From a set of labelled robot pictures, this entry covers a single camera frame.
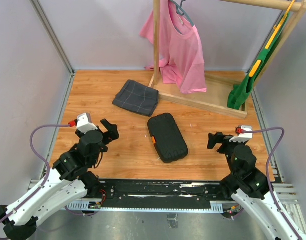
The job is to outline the black plastic tool case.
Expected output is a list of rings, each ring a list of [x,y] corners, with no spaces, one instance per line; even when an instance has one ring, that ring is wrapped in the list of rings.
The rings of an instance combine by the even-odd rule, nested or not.
[[[181,160],[189,154],[183,135],[170,113],[150,118],[147,127],[154,148],[163,163]]]

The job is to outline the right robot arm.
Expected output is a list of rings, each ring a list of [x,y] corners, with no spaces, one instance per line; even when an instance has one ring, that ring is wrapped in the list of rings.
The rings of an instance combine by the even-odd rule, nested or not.
[[[236,135],[221,132],[208,135],[208,149],[219,144],[230,174],[220,181],[219,193],[233,199],[253,217],[270,240],[306,240],[306,233],[292,219],[270,181],[269,173],[256,167],[257,158],[247,142],[256,133],[250,126],[239,126]]]

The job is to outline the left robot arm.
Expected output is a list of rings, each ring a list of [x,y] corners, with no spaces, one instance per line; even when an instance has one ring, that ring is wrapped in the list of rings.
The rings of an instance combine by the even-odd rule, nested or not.
[[[86,113],[66,124],[67,128],[76,127],[79,142],[53,165],[33,150],[45,162],[46,173],[20,199],[0,205],[0,225],[3,225],[5,239],[29,239],[46,219],[77,199],[101,195],[101,201],[106,200],[106,190],[90,169],[99,167],[108,144],[120,135],[116,124],[106,119],[100,122],[106,128],[105,132],[93,124]]]

